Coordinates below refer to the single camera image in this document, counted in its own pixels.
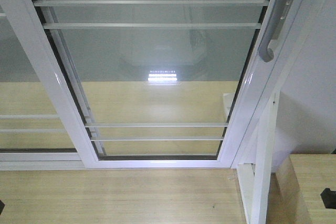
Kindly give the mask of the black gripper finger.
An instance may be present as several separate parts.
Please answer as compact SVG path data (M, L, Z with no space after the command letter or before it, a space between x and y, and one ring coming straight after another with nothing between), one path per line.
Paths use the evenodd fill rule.
M322 202L327 209L336 209L336 194L330 188L325 188L320 194Z
M3 212L5 204L0 200L0 214Z

